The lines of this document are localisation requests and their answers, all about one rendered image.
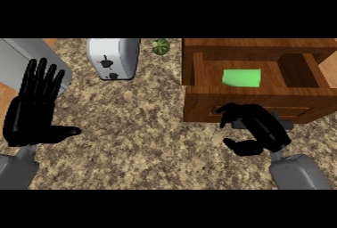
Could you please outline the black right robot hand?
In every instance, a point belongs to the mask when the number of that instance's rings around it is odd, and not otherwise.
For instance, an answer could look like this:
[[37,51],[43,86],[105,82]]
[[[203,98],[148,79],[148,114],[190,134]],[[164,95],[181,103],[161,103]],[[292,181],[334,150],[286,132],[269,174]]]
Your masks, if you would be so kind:
[[224,139],[224,144],[241,157],[259,155],[265,149],[271,152],[281,151],[292,143],[283,124],[272,114],[258,104],[227,103],[218,110],[222,113],[221,127],[241,119],[255,140],[237,142]]

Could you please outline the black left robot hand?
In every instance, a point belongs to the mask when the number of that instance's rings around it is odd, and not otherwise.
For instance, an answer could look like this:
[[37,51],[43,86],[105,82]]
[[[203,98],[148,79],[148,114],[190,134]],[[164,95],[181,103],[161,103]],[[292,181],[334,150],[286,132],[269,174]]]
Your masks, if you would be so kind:
[[31,59],[25,69],[18,96],[9,104],[3,125],[3,137],[9,147],[39,143],[59,143],[80,135],[76,126],[55,126],[55,100],[61,89],[65,71],[48,59]]

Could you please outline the brown wooden drawer front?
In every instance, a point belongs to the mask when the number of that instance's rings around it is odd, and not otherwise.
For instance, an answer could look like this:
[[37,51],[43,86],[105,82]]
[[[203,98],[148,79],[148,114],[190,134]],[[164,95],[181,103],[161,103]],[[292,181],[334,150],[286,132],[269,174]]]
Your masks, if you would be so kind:
[[184,120],[221,122],[215,111],[229,102],[259,104],[269,112],[280,112],[281,120],[306,124],[337,111],[337,88],[188,86]]

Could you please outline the brown wooden drawer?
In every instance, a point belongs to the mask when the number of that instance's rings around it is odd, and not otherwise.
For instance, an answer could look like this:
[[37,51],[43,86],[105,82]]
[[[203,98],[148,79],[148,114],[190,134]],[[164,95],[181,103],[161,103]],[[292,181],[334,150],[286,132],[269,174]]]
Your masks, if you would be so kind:
[[227,86],[227,69],[260,69],[253,88],[331,88],[312,53],[193,53],[188,69],[193,86]]
[[337,111],[337,88],[188,86],[184,120],[221,122],[215,111],[229,102],[259,104],[269,112],[280,112],[281,120],[306,124]]

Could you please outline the green cup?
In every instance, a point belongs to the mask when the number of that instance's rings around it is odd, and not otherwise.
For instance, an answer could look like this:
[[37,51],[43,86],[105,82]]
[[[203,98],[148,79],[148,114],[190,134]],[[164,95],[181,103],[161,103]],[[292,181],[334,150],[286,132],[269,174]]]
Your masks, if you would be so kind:
[[224,71],[224,84],[234,87],[259,87],[260,69],[227,69]]

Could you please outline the grey appliance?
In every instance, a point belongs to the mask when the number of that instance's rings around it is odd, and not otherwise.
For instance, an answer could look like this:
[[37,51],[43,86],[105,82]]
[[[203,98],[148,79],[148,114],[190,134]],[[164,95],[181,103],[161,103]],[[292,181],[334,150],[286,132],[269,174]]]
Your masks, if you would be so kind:
[[24,72],[31,59],[46,58],[48,65],[65,71],[59,93],[71,84],[73,72],[42,38],[0,38],[0,82],[20,91]]

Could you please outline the brown wooden cabinet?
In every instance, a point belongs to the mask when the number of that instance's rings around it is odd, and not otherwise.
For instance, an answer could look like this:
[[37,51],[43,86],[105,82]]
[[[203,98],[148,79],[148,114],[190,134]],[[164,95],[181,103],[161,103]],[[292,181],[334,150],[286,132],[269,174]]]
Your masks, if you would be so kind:
[[185,38],[184,57],[193,53],[312,53],[317,63],[337,51],[334,38]]

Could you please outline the white toaster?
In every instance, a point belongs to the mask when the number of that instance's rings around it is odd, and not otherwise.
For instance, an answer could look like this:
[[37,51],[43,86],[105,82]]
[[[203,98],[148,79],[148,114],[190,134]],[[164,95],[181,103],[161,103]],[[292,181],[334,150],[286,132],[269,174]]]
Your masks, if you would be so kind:
[[101,80],[132,80],[139,63],[139,38],[89,38],[88,57]]

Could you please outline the green round cactus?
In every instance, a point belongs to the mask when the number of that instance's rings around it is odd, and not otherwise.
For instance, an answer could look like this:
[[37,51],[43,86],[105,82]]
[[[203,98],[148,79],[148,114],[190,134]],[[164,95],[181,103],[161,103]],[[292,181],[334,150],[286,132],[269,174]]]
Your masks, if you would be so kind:
[[156,39],[153,42],[153,52],[159,55],[166,55],[170,51],[170,43],[164,38]]

